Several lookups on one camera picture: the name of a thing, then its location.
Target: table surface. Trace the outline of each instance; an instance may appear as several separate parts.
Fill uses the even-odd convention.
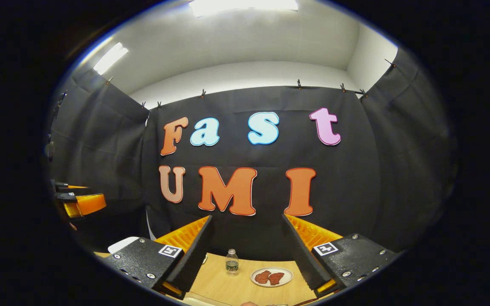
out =
[[[108,253],[95,254],[106,257]],[[251,274],[265,267],[280,267],[290,270],[294,277],[279,287],[262,287],[251,280]],[[229,273],[225,269],[225,257],[208,253],[208,259],[200,268],[196,280],[185,296],[183,302],[188,304],[206,305],[202,297],[222,302],[230,306],[240,306],[245,302],[253,302],[259,306],[270,304],[288,304],[293,306],[316,296],[309,289],[298,266],[294,261],[256,261],[239,260],[239,270]]]

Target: foam letter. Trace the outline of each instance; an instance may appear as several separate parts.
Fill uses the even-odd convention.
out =
[[[169,168],[166,165],[161,165],[158,168],[160,171],[160,188],[164,198],[173,203],[179,203],[182,201],[183,191],[182,191],[182,176],[185,174],[185,169],[183,167],[173,168],[173,173],[175,174],[175,193],[169,191]]]
[[[323,107],[309,114],[309,118],[317,122],[317,135],[323,144],[337,145],[340,143],[342,140],[340,134],[332,133],[331,122],[338,122],[336,115],[329,114],[327,108]]]
[[[208,147],[215,145],[220,137],[217,135],[218,120],[215,118],[205,118],[194,126],[196,131],[190,136],[190,143],[196,145],[206,145]]]
[[[256,170],[253,168],[238,168],[228,185],[226,186],[215,167],[202,167],[198,170],[203,179],[202,201],[198,207],[203,210],[214,211],[216,207],[225,211],[232,197],[234,203],[230,207],[230,213],[234,215],[254,215],[256,209],[252,204],[253,179],[256,178]]]
[[[279,137],[279,130],[276,125],[279,124],[279,117],[274,112],[255,113],[249,117],[249,128],[254,132],[249,132],[247,138],[256,145],[269,145]]]
[[[160,155],[169,155],[177,151],[177,147],[173,144],[173,140],[175,143],[181,141],[182,128],[188,126],[188,118],[183,117],[174,122],[170,122],[164,126],[165,135],[164,135],[164,147],[162,147],[162,151],[160,151]]]
[[[309,193],[311,179],[317,175],[310,168],[294,168],[286,172],[290,179],[290,203],[285,209],[287,215],[301,216],[313,213],[313,207],[309,205]]]

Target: steak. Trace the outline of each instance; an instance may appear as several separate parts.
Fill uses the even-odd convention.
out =
[[[262,273],[259,273],[257,274],[255,277],[254,277],[254,280],[257,282],[257,283],[267,283],[268,282],[268,276],[272,274],[270,271],[266,270]]]
[[[279,283],[279,281],[282,279],[283,275],[285,275],[284,273],[273,273],[272,275],[270,275],[268,277],[268,279],[270,280],[270,285],[274,286],[274,285],[277,285]]]

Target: glass bottle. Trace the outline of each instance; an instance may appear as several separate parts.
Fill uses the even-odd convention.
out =
[[[236,255],[236,250],[229,249],[228,255],[226,255],[226,269],[230,272],[237,271],[239,268],[239,259]]]

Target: white plate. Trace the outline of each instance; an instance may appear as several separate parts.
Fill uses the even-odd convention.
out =
[[[268,281],[267,283],[258,283],[256,280],[254,280],[256,275],[259,275],[260,273],[262,273],[266,270],[270,271],[272,274],[282,272],[285,275],[283,275],[281,280],[279,281],[279,283],[277,285],[274,285],[274,286],[270,285],[270,281]],[[279,286],[283,286],[284,284],[290,282],[293,277],[294,277],[294,275],[288,269],[278,268],[278,267],[266,267],[266,268],[262,268],[262,269],[258,269],[256,271],[254,271],[251,274],[251,281],[253,281],[253,283],[256,283],[256,285],[259,285],[262,287],[279,287]]]

